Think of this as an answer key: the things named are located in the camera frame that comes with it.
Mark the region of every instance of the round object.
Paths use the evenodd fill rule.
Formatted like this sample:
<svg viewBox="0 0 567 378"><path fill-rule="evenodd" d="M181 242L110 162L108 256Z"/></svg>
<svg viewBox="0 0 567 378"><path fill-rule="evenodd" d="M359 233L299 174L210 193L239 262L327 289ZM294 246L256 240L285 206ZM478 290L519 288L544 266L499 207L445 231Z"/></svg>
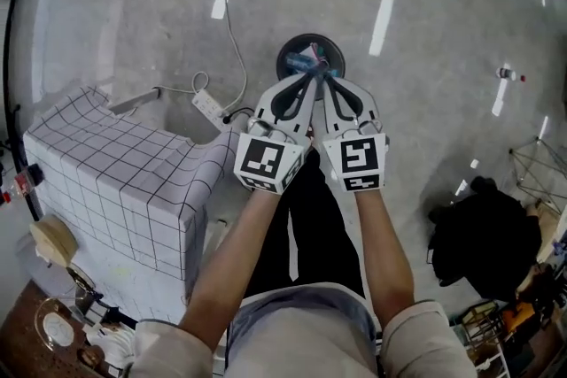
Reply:
<svg viewBox="0 0 567 378"><path fill-rule="evenodd" d="M69 346L73 343L73 327L58 313L50 312L45 315L43 331L58 345Z"/></svg>
<svg viewBox="0 0 567 378"><path fill-rule="evenodd" d="M290 39L286 44L283 45L276 59L276 74L277 79L280 81L288 76L294 75L296 72L290 69L285 63L285 58L290 52L297 52L300 54L303 50L308 48L311 43L316 43L320 48L322 48L324 56L329 62L329 69L336 70L338 72L337 77L344 79L346 71L345 57L343 53L338 48L338 46L331 41L329 38L318 34L303 34L297 35ZM322 90L317 90L316 100L322 99Z"/></svg>
<svg viewBox="0 0 567 378"><path fill-rule="evenodd" d="M38 253L49 261L67 267L79 248L71 230L53 214L29 226Z"/></svg>

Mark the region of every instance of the wire frame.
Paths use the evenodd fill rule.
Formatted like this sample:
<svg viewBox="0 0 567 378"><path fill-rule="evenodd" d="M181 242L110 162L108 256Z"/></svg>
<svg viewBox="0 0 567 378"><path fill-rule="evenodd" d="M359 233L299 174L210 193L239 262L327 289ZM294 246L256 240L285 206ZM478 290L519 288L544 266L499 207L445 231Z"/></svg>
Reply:
<svg viewBox="0 0 567 378"><path fill-rule="evenodd" d="M539 137L509 154L516 187L561 214L567 204L567 161Z"/></svg>

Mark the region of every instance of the concrete floor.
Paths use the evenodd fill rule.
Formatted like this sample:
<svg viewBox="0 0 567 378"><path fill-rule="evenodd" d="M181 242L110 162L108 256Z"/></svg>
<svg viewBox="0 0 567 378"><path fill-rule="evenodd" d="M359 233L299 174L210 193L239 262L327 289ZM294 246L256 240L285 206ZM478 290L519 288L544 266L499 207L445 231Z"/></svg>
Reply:
<svg viewBox="0 0 567 378"><path fill-rule="evenodd" d="M250 74L243 105L255 106L276 80L275 59L294 35L327 35L346 57L346 77L368 89L391 138L384 197L409 255L418 298L450 313L478 300L466 283L441 289L425 263L431 225L424 204L454 193L474 173L511 188L508 149L529 141L550 118L546 137L563 131L563 13L541 0L394 0L379 56L369 54L381 0L229 0L235 36ZM12 34L12 89L22 130L68 90L95 82L118 98L155 84L190 87L199 70L222 103L242 74L214 0L19 0ZM505 62L527 76L510 83L492 114ZM197 142L214 129L190 96L166 94L136 112L140 120ZM470 168L472 159L478 168ZM361 248L353 198L336 190ZM233 220L247 193L228 179L210 217Z"/></svg>

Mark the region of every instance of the power strip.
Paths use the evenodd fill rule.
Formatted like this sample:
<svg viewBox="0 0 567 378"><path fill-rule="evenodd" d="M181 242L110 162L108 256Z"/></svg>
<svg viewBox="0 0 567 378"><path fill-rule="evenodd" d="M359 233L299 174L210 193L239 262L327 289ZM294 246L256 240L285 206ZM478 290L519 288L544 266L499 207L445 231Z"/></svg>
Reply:
<svg viewBox="0 0 567 378"><path fill-rule="evenodd" d="M208 91L201 89L195 94L191 102L219 131L226 130L227 125L222 123L222 106L216 102Z"/></svg>

